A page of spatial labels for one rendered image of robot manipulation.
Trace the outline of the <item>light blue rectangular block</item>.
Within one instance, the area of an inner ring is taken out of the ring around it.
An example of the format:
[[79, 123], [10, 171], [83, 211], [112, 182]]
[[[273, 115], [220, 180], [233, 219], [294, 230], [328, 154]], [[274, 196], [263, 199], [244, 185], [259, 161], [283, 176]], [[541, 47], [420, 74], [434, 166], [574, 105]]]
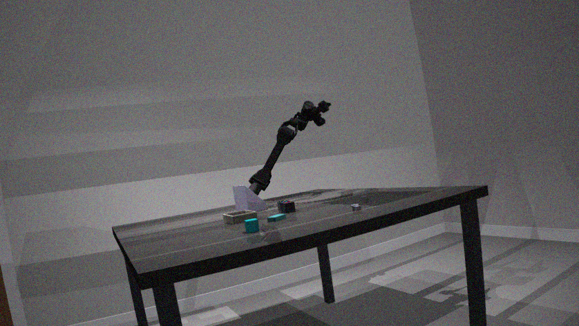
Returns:
[[285, 214], [280, 214], [280, 215], [274, 215], [272, 217], [267, 218], [268, 222], [275, 222], [278, 220], [284, 220], [286, 219], [286, 215]]

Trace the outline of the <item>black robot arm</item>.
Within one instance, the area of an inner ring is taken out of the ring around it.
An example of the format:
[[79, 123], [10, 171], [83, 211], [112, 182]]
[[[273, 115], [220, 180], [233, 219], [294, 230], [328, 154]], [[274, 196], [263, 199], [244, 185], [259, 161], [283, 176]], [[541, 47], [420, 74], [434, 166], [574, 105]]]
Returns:
[[[249, 183], [251, 184], [249, 190], [251, 190], [253, 193], [258, 195], [261, 190], [265, 191], [265, 189], [268, 187], [272, 177], [271, 171], [279, 155], [281, 154], [284, 146], [289, 144], [291, 140], [295, 138], [298, 130], [304, 130], [309, 120], [313, 120], [317, 126], [322, 126], [325, 123], [325, 119], [321, 117], [321, 113], [319, 113], [315, 118], [311, 119], [313, 108], [314, 104], [312, 102], [306, 101], [301, 109], [301, 112], [297, 112], [297, 114], [295, 114], [294, 117], [291, 117], [290, 120], [282, 123], [276, 136], [277, 143], [273, 148], [270, 156], [268, 157], [264, 167], [252, 175], [249, 179]], [[294, 130], [287, 127], [288, 125], [291, 125], [295, 128], [295, 133]]]

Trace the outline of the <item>teal cube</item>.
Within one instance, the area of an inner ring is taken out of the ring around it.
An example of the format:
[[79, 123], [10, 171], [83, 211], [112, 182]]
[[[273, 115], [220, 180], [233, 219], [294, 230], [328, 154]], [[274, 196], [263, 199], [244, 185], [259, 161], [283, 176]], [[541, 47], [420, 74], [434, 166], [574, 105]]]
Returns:
[[245, 228], [246, 228], [247, 233], [259, 231], [258, 219], [252, 218], [252, 219], [245, 220]]

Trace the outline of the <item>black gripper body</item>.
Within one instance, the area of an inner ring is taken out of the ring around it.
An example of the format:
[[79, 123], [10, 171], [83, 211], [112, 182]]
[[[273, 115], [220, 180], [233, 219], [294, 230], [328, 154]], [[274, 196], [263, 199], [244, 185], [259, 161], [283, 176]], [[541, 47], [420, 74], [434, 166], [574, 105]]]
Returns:
[[326, 112], [328, 112], [329, 110], [330, 110], [330, 109], [329, 109], [328, 105], [326, 104], [326, 102], [325, 102], [325, 101], [322, 101], [322, 102], [319, 103], [319, 107], [318, 107], [318, 108], [316, 108], [316, 107], [313, 108], [312, 113], [311, 113], [311, 116], [312, 116], [311, 119], [315, 118], [315, 117], [319, 114], [319, 111], [322, 111], [323, 113], [326, 113]]

